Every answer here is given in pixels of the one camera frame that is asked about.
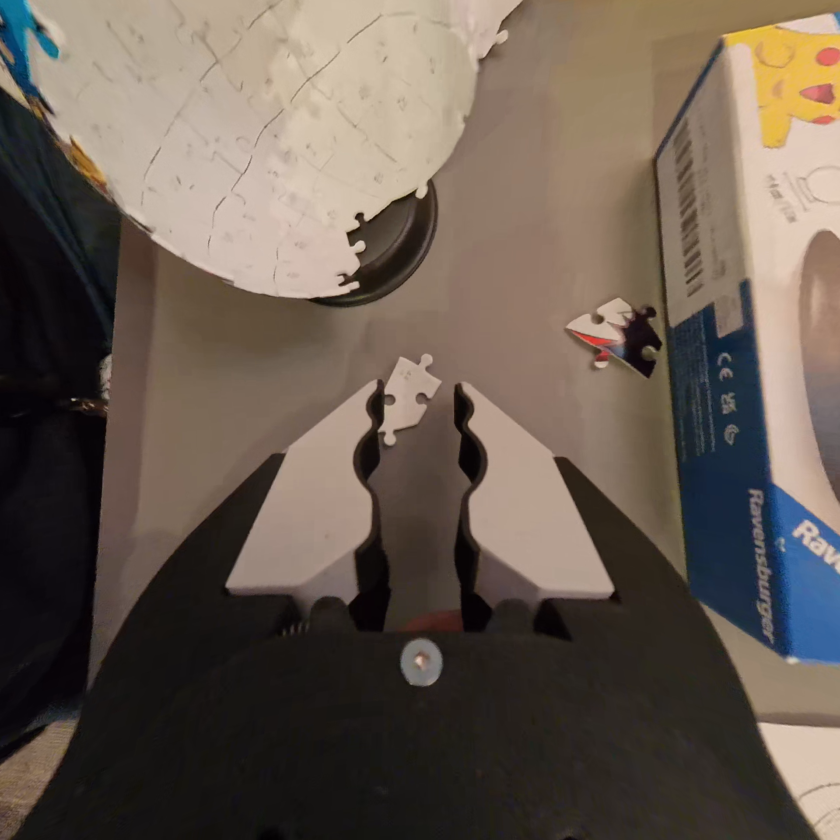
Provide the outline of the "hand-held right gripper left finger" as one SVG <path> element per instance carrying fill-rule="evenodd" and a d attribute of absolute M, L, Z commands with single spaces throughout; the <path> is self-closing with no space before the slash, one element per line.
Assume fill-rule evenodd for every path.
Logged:
<path fill-rule="evenodd" d="M 234 562 L 232 595 L 284 595 L 301 617 L 339 599 L 361 631 L 380 632 L 391 597 L 379 502 L 384 384 L 373 380 L 281 454 Z"/>

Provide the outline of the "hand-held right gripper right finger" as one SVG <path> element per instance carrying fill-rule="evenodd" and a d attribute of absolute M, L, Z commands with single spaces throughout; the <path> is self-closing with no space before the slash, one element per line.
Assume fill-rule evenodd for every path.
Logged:
<path fill-rule="evenodd" d="M 615 585 L 553 452 L 473 385 L 454 393 L 460 502 L 455 568 L 463 628 L 482 632 L 504 602 L 535 617 L 555 600 L 604 601 Z"/>

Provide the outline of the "blue puzzle box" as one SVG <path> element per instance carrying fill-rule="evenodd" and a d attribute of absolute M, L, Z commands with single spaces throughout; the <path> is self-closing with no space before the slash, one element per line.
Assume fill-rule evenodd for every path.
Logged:
<path fill-rule="evenodd" d="M 654 170 L 690 591 L 837 666 L 838 13 L 722 36 Z"/>

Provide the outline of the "white instruction sheet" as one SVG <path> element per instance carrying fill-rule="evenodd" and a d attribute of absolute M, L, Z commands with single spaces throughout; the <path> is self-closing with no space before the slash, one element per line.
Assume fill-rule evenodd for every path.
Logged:
<path fill-rule="evenodd" d="M 761 722 L 782 779 L 815 834 L 839 838 L 839 728 Z"/>

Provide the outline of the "black red puzzle piece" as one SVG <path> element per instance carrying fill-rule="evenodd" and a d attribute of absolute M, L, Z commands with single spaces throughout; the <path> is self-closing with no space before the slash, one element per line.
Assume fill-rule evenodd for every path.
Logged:
<path fill-rule="evenodd" d="M 663 347 L 653 325 L 657 316 L 653 306 L 636 308 L 625 299 L 616 297 L 594 312 L 571 320 L 565 330 L 592 349 L 595 369 L 603 370 L 611 361 L 621 361 L 648 380 L 655 371 Z"/>

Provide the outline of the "black ball stand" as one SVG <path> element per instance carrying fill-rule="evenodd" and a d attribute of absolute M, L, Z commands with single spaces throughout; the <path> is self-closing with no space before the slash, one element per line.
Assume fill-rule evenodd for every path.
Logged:
<path fill-rule="evenodd" d="M 426 258 L 437 230 L 438 197 L 433 182 L 421 195 L 406 195 L 385 207 L 371 220 L 359 213 L 357 226 L 348 234 L 360 267 L 341 284 L 338 296 L 311 299 L 328 308 L 369 305 L 401 287 Z"/>

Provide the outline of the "white puzzle piece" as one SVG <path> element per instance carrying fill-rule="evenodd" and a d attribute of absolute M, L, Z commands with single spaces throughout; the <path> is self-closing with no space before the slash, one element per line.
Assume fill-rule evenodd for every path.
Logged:
<path fill-rule="evenodd" d="M 380 426 L 383 445 L 396 445 L 398 433 L 419 425 L 441 381 L 429 372 L 434 358 L 423 353 L 414 362 L 400 357 L 385 385 L 384 419 Z"/>

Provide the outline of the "colourful puzzle ball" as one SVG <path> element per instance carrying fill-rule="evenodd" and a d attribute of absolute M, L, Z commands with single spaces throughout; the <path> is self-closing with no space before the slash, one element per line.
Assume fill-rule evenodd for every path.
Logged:
<path fill-rule="evenodd" d="M 432 181 L 519 2 L 2 2 L 2 91 L 175 256 L 344 293 L 347 234 Z"/>

